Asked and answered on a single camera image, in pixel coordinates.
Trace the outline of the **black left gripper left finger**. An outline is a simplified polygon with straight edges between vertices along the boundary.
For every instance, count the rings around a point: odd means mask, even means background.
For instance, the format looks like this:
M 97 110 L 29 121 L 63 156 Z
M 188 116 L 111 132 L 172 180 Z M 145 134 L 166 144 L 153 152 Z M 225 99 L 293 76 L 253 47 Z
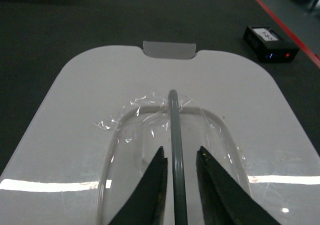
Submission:
M 110 225 L 162 225 L 168 184 L 168 159 L 161 146 L 133 193 Z

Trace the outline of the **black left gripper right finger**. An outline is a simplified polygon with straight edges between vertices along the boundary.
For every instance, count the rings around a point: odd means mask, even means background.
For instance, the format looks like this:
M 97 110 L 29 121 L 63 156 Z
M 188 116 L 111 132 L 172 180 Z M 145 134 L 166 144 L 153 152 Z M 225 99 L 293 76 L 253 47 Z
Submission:
M 278 225 L 203 146 L 196 154 L 196 172 L 206 225 Z

